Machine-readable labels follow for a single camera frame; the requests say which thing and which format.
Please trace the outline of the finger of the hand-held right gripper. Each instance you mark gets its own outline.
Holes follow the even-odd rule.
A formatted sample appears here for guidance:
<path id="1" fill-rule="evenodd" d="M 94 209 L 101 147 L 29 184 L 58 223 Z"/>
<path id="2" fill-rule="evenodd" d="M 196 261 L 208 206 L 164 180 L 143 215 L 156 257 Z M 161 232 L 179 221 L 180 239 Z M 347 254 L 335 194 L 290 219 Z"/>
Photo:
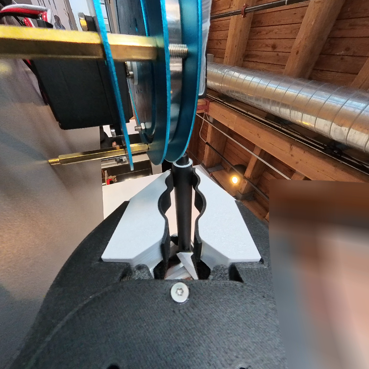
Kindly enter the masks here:
<path id="1" fill-rule="evenodd" d="M 192 279 L 199 279 L 196 266 L 196 258 L 193 252 L 178 252 L 177 257 L 182 262 L 184 268 L 191 275 Z"/>
<path id="2" fill-rule="evenodd" d="M 187 279 L 187 269 L 183 264 L 177 264 L 167 270 L 166 280 Z"/>

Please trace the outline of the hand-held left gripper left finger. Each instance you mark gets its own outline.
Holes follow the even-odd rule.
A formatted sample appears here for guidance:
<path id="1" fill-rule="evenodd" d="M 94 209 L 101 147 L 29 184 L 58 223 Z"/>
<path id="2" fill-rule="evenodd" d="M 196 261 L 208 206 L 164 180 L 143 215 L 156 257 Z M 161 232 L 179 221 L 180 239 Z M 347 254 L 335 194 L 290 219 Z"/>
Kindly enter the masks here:
<path id="1" fill-rule="evenodd" d="M 150 272 L 170 253 L 169 223 L 173 176 L 167 170 L 133 196 L 101 258 L 105 262 L 146 265 Z"/>

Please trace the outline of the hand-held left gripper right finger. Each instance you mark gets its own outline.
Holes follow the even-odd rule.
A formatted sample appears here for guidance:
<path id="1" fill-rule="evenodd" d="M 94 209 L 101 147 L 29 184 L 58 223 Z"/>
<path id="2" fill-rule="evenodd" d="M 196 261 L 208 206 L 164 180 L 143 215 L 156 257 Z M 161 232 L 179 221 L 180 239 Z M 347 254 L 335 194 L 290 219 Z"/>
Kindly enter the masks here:
<path id="1" fill-rule="evenodd" d="M 236 262 L 259 262 L 261 255 L 235 199 L 200 170 L 193 169 L 195 221 L 193 251 L 196 261 L 210 269 Z"/>

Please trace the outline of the black cylindrical tool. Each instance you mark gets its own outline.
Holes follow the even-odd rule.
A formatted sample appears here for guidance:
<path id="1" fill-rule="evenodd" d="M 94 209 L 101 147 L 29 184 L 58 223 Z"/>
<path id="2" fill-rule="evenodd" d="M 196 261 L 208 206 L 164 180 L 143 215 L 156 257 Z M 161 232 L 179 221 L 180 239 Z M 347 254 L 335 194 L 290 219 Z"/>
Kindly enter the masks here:
<path id="1" fill-rule="evenodd" d="M 191 251 L 192 165 L 187 153 L 172 164 L 178 247 L 181 252 Z"/>

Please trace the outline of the blue acrylic toy robot arm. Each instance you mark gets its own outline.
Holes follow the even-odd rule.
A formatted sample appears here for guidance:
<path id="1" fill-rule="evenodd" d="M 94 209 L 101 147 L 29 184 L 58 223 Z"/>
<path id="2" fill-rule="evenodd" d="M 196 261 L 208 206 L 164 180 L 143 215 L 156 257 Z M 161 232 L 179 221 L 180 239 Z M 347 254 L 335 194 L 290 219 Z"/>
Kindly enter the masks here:
<path id="1" fill-rule="evenodd" d="M 1 57 L 20 58 L 63 130 L 110 125 L 133 169 L 132 116 L 155 165 L 187 149 L 205 91 L 211 1 L 88 1 L 83 31 L 69 1 L 1 1 Z"/>

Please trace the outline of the black ceiling pipe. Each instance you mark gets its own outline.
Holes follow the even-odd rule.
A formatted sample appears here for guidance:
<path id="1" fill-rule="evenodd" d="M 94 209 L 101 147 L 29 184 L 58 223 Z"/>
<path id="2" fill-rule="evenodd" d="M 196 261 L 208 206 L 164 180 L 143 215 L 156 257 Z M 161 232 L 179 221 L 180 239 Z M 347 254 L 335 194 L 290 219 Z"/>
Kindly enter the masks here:
<path id="1" fill-rule="evenodd" d="M 220 156 L 221 159 L 223 159 L 229 167 L 231 167 L 236 173 L 238 173 L 245 181 L 247 181 L 261 196 L 263 196 L 266 201 L 269 201 L 269 197 L 265 195 L 264 192 L 262 192 L 256 185 L 254 185 L 248 178 L 245 177 L 245 175 L 242 174 L 241 171 L 239 171 L 234 165 L 232 165 L 222 154 L 219 153 L 219 151 L 217 151 L 212 145 L 210 145 L 210 143 L 208 143 L 207 141 L 205 142 L 205 144 L 210 147 L 211 150 L 213 150 L 217 155 Z"/>

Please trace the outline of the thin metal ceiling rod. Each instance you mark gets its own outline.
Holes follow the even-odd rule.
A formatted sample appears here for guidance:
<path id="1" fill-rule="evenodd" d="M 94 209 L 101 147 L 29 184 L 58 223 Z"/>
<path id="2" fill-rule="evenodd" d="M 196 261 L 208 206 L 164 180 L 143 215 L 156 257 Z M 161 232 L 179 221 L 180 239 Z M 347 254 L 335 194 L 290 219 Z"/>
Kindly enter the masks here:
<path id="1" fill-rule="evenodd" d="M 287 179 L 287 180 L 291 180 L 291 178 L 287 177 L 286 175 L 284 175 L 282 172 L 280 172 L 278 169 L 276 169 L 275 167 L 273 167 L 270 163 L 268 163 L 267 161 L 265 161 L 264 159 L 262 159 L 260 156 L 256 155 L 253 151 L 249 150 L 247 147 L 243 146 L 241 143 L 239 143 L 238 141 L 236 141 L 235 139 L 233 139 L 231 136 L 229 136 L 228 134 L 226 134 L 225 132 L 221 131 L 219 128 L 217 128 L 216 126 L 214 126 L 210 121 L 205 120 L 204 116 L 200 116 L 199 114 L 196 113 L 196 116 L 198 116 L 199 118 L 202 118 L 203 121 L 206 121 L 208 123 L 208 125 L 210 125 L 211 127 L 213 127 L 215 130 L 217 130 L 219 133 L 223 134 L 225 137 L 227 137 L 228 139 L 230 139 L 231 141 L 233 141 L 234 143 L 236 143 L 237 145 L 239 145 L 243 150 L 247 151 L 248 153 L 250 153 L 252 156 L 256 157 L 258 160 L 260 160 L 262 163 L 264 163 L 266 166 L 270 167 L 272 170 L 274 170 L 275 172 L 279 173 L 280 176 L 282 176 L 283 178 Z"/>

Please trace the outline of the dark pipe with red clamp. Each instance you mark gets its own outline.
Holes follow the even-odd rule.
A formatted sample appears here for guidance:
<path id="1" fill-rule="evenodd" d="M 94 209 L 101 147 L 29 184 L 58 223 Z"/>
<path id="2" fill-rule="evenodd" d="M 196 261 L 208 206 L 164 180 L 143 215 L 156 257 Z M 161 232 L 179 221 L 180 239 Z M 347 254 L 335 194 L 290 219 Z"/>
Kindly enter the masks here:
<path id="1" fill-rule="evenodd" d="M 215 20 L 215 19 L 225 18 L 225 17 L 231 17 L 231 16 L 238 16 L 238 15 L 240 15 L 242 18 L 244 18 L 245 15 L 247 13 L 250 13 L 250 12 L 268 10 L 268 9 L 272 9 L 272 8 L 288 6 L 288 5 L 301 3 L 301 2 L 306 2 L 306 0 L 278 0 L 278 1 L 268 2 L 268 3 L 255 5 L 255 6 L 246 6 L 246 5 L 244 5 L 241 9 L 238 9 L 238 10 L 232 10 L 232 11 L 229 11 L 229 12 L 223 12 L 223 13 L 211 15 L 210 20 Z"/>

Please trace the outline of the silver air duct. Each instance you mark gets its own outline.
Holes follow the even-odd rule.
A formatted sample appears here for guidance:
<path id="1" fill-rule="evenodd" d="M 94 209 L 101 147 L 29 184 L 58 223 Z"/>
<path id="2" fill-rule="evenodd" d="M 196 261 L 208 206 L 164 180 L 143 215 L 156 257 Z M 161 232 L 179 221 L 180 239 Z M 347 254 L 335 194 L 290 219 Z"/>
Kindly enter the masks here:
<path id="1" fill-rule="evenodd" d="M 207 87 L 368 153 L 368 92 L 269 72 L 207 64 Z"/>

